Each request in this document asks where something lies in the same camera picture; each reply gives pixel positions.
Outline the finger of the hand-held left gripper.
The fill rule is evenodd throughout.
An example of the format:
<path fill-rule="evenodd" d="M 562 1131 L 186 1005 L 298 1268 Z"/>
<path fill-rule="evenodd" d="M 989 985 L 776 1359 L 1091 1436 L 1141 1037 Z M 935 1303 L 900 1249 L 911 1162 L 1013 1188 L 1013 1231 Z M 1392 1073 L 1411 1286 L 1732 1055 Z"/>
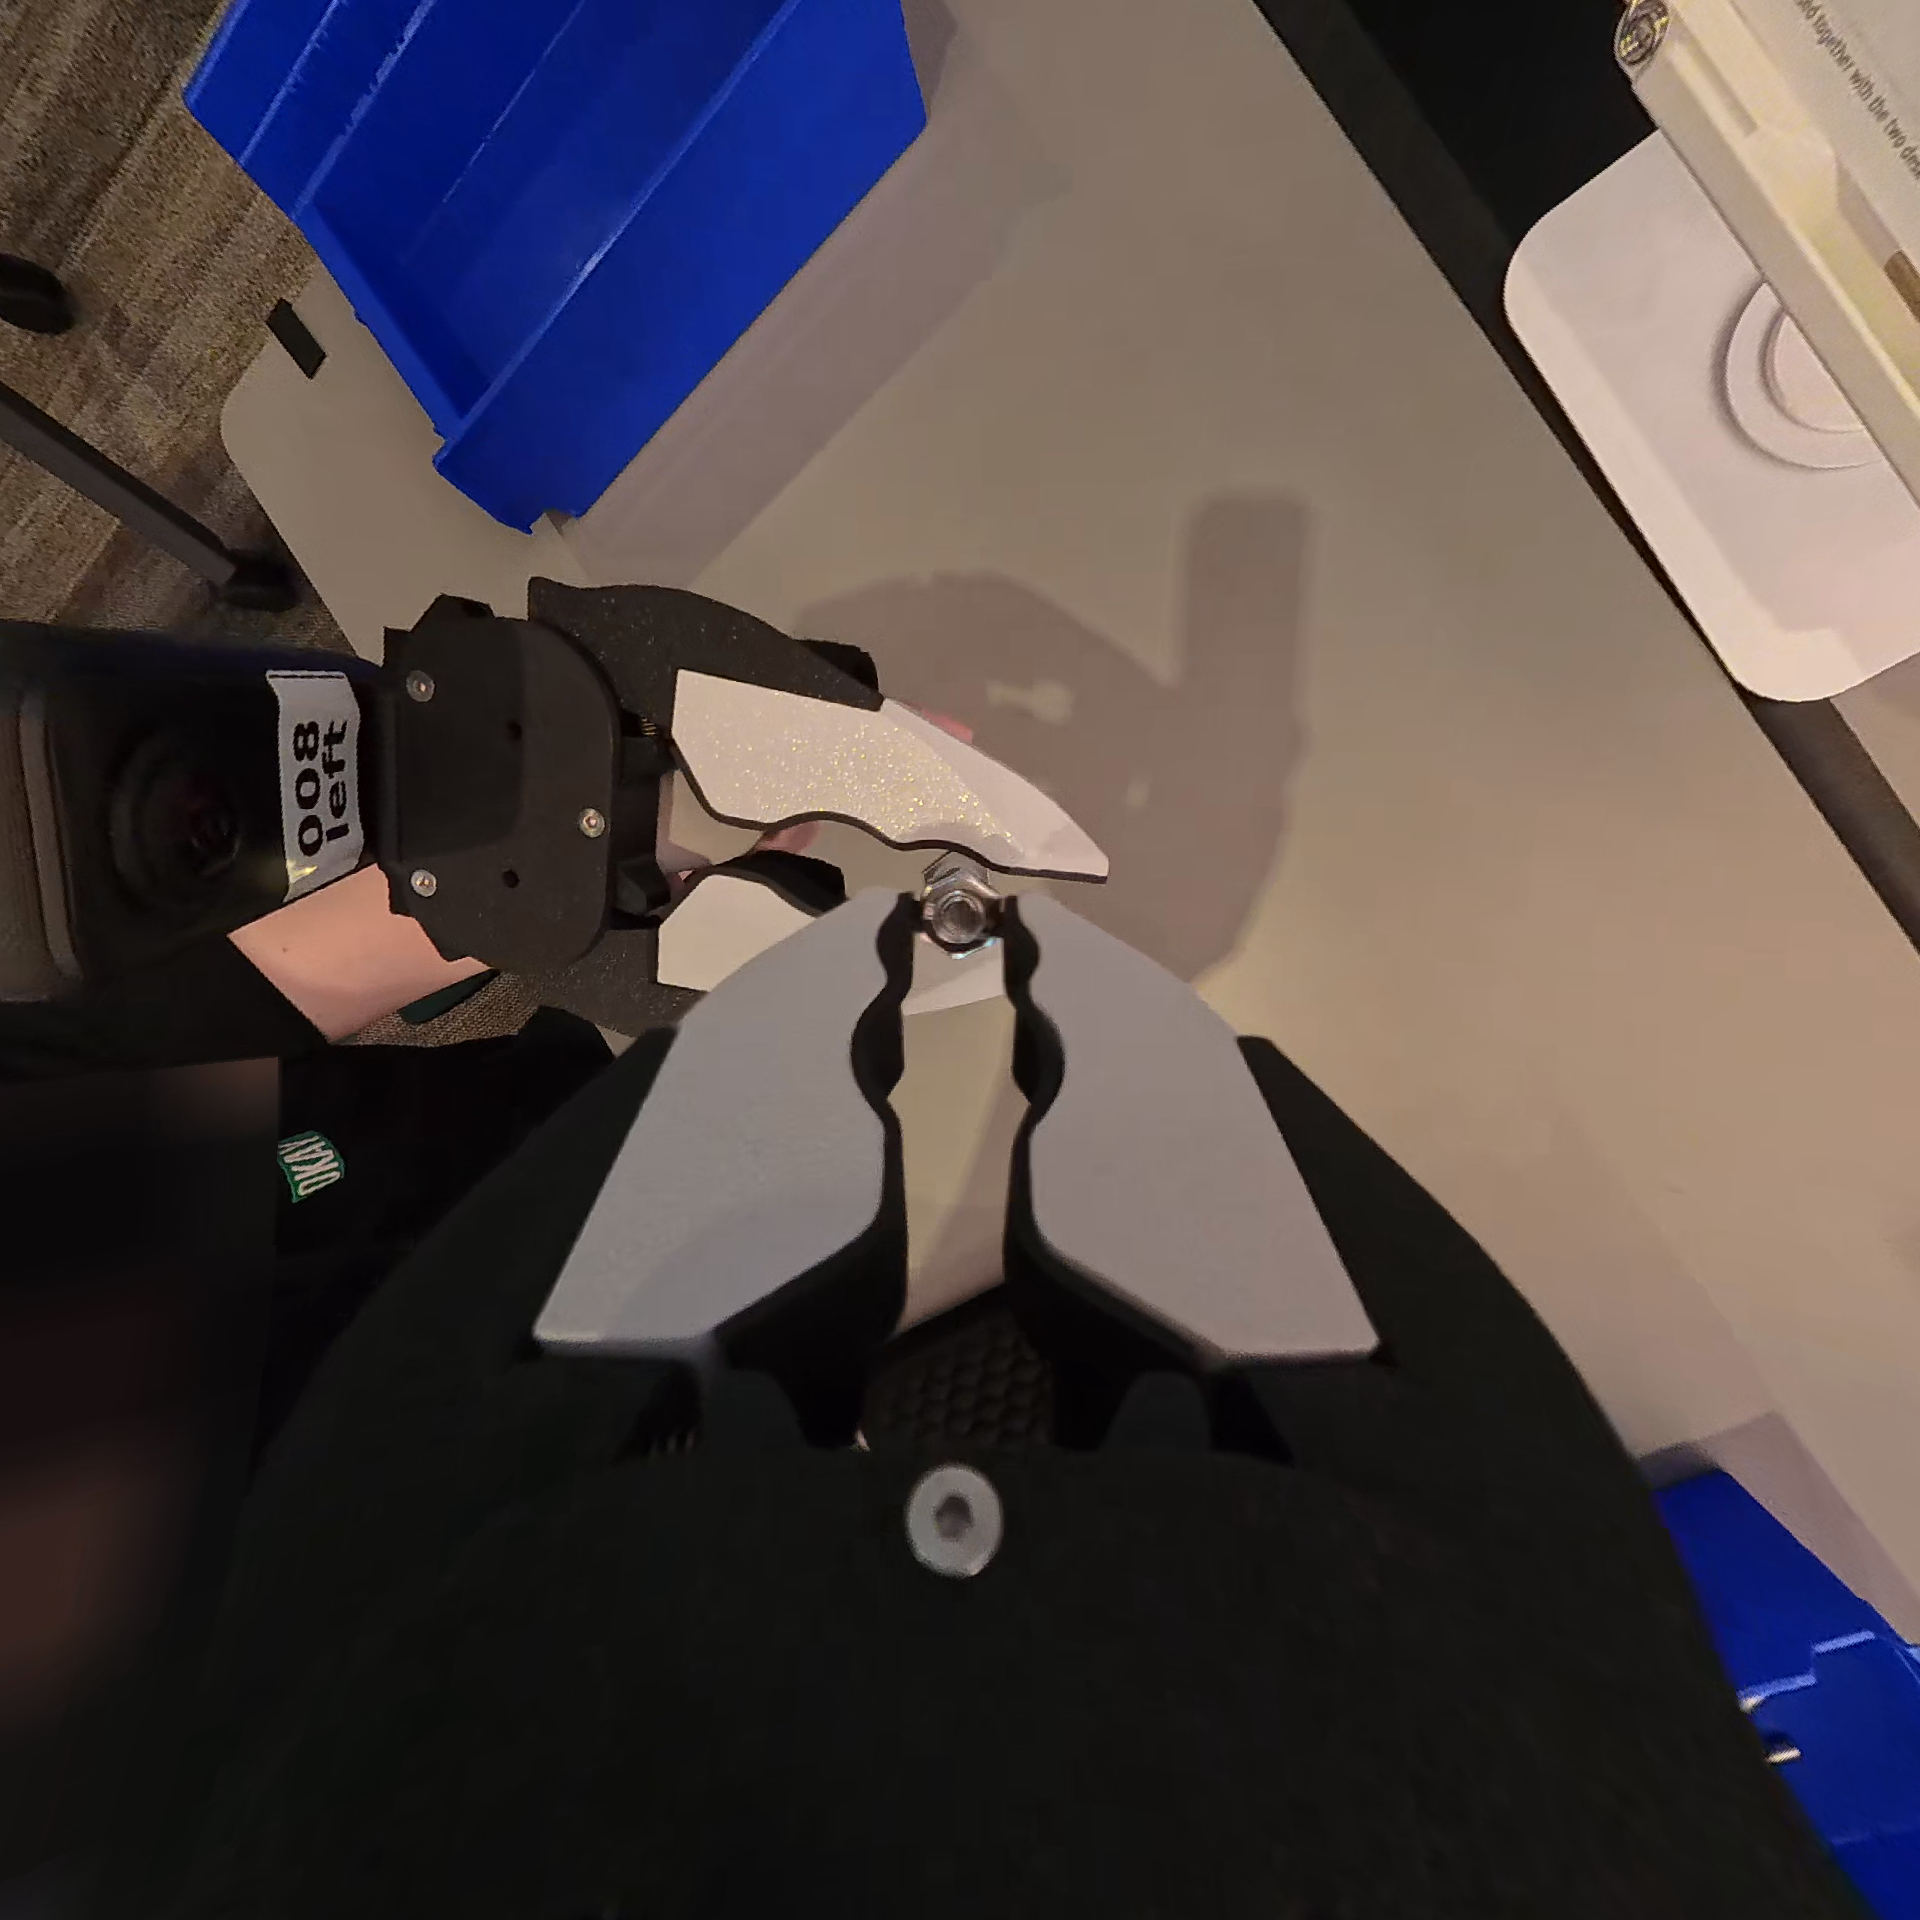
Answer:
<path fill-rule="evenodd" d="M 1106 852 L 1037 785 L 893 699 L 853 710 L 679 670 L 666 736 L 700 804 L 736 830 L 847 822 L 999 874 L 1111 878 Z"/>
<path fill-rule="evenodd" d="M 659 985 L 712 993 L 733 972 L 839 907 L 825 883 L 787 867 L 705 867 L 655 935 Z M 1004 998 L 1004 944 L 945 944 L 914 913 L 917 941 L 900 1008 L 965 1008 Z"/>

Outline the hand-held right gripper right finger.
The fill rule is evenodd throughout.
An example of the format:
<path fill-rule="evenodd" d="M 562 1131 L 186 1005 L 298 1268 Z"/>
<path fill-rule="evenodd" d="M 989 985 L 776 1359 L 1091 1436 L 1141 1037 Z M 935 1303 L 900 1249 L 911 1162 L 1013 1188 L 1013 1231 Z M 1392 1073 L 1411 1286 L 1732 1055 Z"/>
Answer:
<path fill-rule="evenodd" d="M 1379 1351 L 1234 1027 L 1179 977 L 1022 896 L 1004 924 L 1022 1198 L 1042 1283 L 1191 1360 Z"/>

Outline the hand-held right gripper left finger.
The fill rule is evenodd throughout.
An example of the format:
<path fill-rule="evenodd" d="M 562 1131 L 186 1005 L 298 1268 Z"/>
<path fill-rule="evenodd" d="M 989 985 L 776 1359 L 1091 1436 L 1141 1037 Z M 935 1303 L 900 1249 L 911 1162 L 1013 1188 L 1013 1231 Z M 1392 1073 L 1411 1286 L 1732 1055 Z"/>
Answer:
<path fill-rule="evenodd" d="M 676 1027 L 536 1340 L 562 1354 L 877 1351 L 905 1308 L 900 1002 L 914 900 L 869 887 Z"/>

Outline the blue plastic bin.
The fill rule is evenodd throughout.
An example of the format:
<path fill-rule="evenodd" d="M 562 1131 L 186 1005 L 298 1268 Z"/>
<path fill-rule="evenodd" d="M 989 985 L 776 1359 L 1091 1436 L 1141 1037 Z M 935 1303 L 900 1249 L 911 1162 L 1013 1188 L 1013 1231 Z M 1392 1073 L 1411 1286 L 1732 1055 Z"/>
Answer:
<path fill-rule="evenodd" d="M 1917 1647 L 1734 1475 L 1656 1507 L 1739 1712 L 1873 1918 L 1917 1918 Z"/>
<path fill-rule="evenodd" d="M 519 531 L 586 517 L 926 123 L 897 2 L 230 2 L 182 100 Z"/>

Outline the person's left forearm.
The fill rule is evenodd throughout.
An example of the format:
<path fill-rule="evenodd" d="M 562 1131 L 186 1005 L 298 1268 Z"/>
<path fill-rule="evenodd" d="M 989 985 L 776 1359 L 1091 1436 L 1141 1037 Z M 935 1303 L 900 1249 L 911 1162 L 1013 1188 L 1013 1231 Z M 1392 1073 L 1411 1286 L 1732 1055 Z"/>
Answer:
<path fill-rule="evenodd" d="M 383 867 L 363 867 L 230 935 L 325 1042 L 347 1042 L 487 972 L 444 957 L 414 917 L 393 907 Z"/>

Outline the black textured elbow pad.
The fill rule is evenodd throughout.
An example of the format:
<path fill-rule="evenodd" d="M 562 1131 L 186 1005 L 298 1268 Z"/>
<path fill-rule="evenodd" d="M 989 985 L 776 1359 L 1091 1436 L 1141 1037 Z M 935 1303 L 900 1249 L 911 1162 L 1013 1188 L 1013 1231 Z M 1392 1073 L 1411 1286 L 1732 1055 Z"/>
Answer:
<path fill-rule="evenodd" d="M 866 1385 L 860 1440 L 1013 1454 L 1050 1443 L 1050 1413 L 1050 1371 L 999 1283 L 888 1342 Z"/>

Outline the person's left hand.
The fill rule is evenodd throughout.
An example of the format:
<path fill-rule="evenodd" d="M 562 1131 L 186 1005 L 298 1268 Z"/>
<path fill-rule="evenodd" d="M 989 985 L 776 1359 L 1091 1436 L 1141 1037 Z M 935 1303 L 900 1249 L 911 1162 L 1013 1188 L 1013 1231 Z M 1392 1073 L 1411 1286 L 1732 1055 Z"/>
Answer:
<path fill-rule="evenodd" d="M 721 859 L 718 866 L 703 862 L 679 874 L 681 887 L 693 887 L 712 874 L 718 878 L 745 878 L 796 900 L 814 900 L 815 910 L 847 900 L 847 874 L 839 866 L 815 859 L 814 842 L 820 836 L 815 822 L 794 822 L 787 830 L 771 830 L 754 840 L 748 852 Z"/>

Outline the black furniture foot bar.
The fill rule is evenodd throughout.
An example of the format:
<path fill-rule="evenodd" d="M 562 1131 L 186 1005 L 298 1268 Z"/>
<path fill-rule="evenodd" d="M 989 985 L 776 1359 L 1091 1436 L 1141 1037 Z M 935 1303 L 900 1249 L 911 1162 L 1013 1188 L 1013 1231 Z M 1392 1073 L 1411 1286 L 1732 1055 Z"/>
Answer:
<path fill-rule="evenodd" d="M 214 590 L 220 603 L 271 613 L 299 603 L 298 570 L 283 557 L 232 548 L 206 523 L 174 505 L 11 384 L 2 384 L 2 444 L 105 509 L 120 529 L 180 563 Z"/>

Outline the white display stand base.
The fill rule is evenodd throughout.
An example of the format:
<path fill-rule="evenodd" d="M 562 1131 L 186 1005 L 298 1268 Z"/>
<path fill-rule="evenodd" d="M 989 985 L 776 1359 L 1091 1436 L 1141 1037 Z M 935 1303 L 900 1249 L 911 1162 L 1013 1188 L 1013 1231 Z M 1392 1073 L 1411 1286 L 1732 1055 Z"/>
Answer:
<path fill-rule="evenodd" d="M 1747 691 L 1917 658 L 1917 501 L 1661 134 L 1526 231 L 1503 308 Z"/>

